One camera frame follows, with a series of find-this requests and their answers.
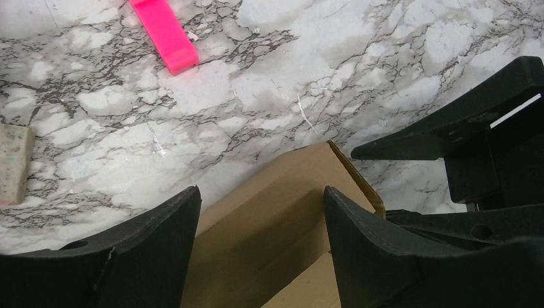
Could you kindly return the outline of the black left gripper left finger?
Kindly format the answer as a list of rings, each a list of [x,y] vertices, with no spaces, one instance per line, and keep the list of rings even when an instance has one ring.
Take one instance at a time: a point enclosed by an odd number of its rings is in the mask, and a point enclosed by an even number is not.
[[[1,256],[2,307],[179,307],[201,208],[190,186],[58,250]]]

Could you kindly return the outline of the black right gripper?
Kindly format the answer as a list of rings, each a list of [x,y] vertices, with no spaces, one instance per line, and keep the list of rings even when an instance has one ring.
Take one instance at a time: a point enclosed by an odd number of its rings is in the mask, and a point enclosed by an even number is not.
[[[358,160],[436,160],[446,156],[452,201],[475,203],[482,211],[386,212],[389,222],[416,235],[465,250],[522,237],[542,238],[543,98],[490,128],[491,123],[541,92],[542,59],[520,56],[431,115],[355,147],[351,156]]]

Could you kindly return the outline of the brown cardboard box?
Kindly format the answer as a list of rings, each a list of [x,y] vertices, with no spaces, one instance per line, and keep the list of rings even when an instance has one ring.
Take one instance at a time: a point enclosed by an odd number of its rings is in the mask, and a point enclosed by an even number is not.
[[[201,214],[182,307],[261,307],[328,253],[328,186],[385,217],[381,197],[332,141],[281,154]]]

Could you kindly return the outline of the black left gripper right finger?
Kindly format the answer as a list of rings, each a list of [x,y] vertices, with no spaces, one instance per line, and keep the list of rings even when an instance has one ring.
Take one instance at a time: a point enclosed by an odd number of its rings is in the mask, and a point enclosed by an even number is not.
[[[343,307],[543,306],[543,237],[465,250],[378,217],[333,187],[324,211]]]

